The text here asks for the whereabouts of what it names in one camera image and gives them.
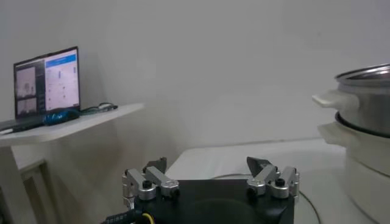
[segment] white pot handle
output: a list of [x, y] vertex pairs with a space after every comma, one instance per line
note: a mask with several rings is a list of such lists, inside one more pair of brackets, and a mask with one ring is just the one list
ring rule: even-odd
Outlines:
[[318, 126], [318, 131], [326, 143], [331, 145], [340, 145], [348, 148], [355, 148], [360, 145], [360, 140], [346, 128], [342, 128], [333, 122]]
[[314, 95], [311, 98], [324, 108], [334, 108], [343, 112], [359, 109], [359, 98], [356, 95], [340, 92], [337, 89]]

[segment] pot lid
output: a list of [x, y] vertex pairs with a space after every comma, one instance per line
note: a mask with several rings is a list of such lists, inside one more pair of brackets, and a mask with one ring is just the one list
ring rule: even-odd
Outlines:
[[390, 86], [390, 64], [357, 69], [337, 75], [335, 79], [352, 86]]

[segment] blue mouse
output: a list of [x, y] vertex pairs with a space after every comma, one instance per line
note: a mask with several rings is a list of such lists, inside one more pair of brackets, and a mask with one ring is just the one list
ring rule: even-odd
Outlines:
[[43, 118], [45, 125], [61, 124], [67, 121], [71, 121], [80, 117], [80, 111], [75, 109], [58, 109], [50, 114], [47, 114]]

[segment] stainless steel pot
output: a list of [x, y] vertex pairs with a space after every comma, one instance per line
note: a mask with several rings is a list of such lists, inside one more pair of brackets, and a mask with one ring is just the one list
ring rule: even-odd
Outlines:
[[344, 124], [390, 138], [390, 64], [337, 75], [337, 90], [313, 96], [322, 107], [339, 111]]

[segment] laptop screen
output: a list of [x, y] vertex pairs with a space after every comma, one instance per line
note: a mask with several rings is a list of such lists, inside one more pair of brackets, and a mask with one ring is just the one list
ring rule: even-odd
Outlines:
[[78, 48], [14, 64], [15, 117], [80, 109]]

